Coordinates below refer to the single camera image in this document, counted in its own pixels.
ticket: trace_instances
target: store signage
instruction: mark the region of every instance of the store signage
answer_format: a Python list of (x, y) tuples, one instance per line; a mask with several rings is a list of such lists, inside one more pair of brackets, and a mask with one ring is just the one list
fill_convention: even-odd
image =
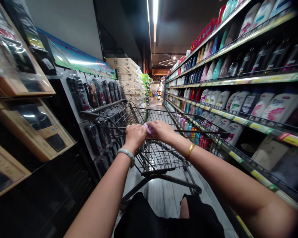
[[(50, 35), (40, 28), (36, 28), (37, 31), (43, 33), (48, 39), (50, 39), (63, 53), (63, 55), (70, 62), (73, 69), (76, 71), (81, 71), (84, 73), (90, 73), (97, 76), (114, 78), (116, 79), (115, 71), (110, 68), (110, 66), (100, 60), (97, 59), (79, 49), (65, 43), (64, 41)], [(65, 60), (62, 59), (61, 56), (58, 55), (58, 52), (54, 52), (53, 48), (52, 53), (55, 59), (55, 63), (61, 67), (68, 67), (68, 64)]]

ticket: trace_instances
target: bracelet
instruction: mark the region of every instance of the bracelet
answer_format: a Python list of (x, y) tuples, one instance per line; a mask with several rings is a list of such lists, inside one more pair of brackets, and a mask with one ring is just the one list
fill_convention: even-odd
[(130, 168), (132, 168), (135, 164), (135, 157), (133, 156), (133, 154), (131, 154), (128, 150), (123, 149), (123, 148), (120, 148), (119, 150), (117, 150), (117, 154), (120, 153), (120, 152), (128, 155), (128, 157), (131, 159)]
[(191, 146), (190, 146), (190, 149), (188, 150), (188, 152), (186, 153), (186, 156), (185, 156), (185, 159), (188, 160), (193, 148), (195, 147), (195, 144), (192, 143)]

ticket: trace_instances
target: gold bangle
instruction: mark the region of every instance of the gold bangle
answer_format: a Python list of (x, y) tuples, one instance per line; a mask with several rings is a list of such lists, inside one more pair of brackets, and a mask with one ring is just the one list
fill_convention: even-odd
[(191, 144), (190, 149), (188, 150), (188, 152), (186, 153), (185, 159), (188, 160), (193, 148), (195, 147), (195, 144)]

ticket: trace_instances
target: cardboard box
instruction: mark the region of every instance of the cardboard box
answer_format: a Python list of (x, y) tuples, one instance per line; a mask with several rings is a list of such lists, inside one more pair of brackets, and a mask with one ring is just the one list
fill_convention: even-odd
[(110, 65), (112, 69), (117, 69), (118, 66), (129, 66), (135, 68), (135, 62), (130, 58), (106, 58), (106, 63)]
[(126, 100), (129, 100), (129, 101), (135, 101), (135, 95), (125, 95), (126, 96)]
[(124, 87), (124, 90), (125, 90), (125, 95), (127, 95), (127, 94), (134, 95), (134, 94), (136, 94), (136, 89), (135, 88)]
[(136, 77), (133, 74), (117, 74), (119, 81), (136, 81)]
[(136, 82), (133, 81), (120, 81), (120, 84), (127, 88), (135, 88)]
[(9, 180), (4, 184), (0, 184), (3, 189), (0, 196), (9, 191), (11, 188), (19, 184), (21, 181), (30, 176), (28, 171), (22, 164), (12, 157), (4, 148), (0, 146), (0, 173), (5, 175)]
[(0, 100), (0, 121), (42, 162), (74, 145), (41, 99)]
[(117, 73), (118, 74), (134, 74), (135, 69), (131, 66), (118, 66)]
[(49, 83), (39, 64), (31, 54), (18, 30), (13, 25), (12, 21), (1, 5), (0, 10), (3, 13), (2, 19), (0, 18), (0, 23), (2, 25), (1, 27), (9, 29), (9, 34), (13, 35), (13, 37), (16, 39), (16, 42), (19, 42), (20, 45), (23, 47), (23, 49), (20, 48), (20, 50), (24, 50), (24, 55), (22, 55), (22, 53), (19, 53), (20, 58), (25, 61), (26, 57), (26, 59), (29, 59), (30, 61), (28, 66), (26, 66), (25, 68), (30, 68), (29, 65), (32, 65), (33, 70), (36, 72), (25, 73), (17, 71), (16, 66), (11, 65), (11, 62), (13, 62), (13, 60), (7, 59), (8, 57), (12, 56), (10, 56), (5, 47), (0, 46), (0, 96), (16, 97), (55, 94), (53, 87)]

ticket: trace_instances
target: forearm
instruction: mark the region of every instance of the forearm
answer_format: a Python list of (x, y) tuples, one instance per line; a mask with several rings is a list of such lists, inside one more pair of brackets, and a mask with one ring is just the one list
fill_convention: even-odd
[(92, 192), (65, 238), (111, 237), (130, 166), (130, 158), (119, 153)]
[[(191, 142), (177, 135), (173, 137), (169, 145), (181, 155), (186, 156)], [(245, 219), (244, 221), (254, 234), (266, 235), (263, 221), (266, 222), (266, 230), (271, 232), (269, 226), (283, 224), (283, 215), (285, 214), (290, 224), (296, 220), (296, 212), (286, 202), (250, 176), (212, 153), (195, 146), (188, 161), (208, 181), (210, 186)], [(277, 216), (276, 210), (282, 211), (284, 214)]]

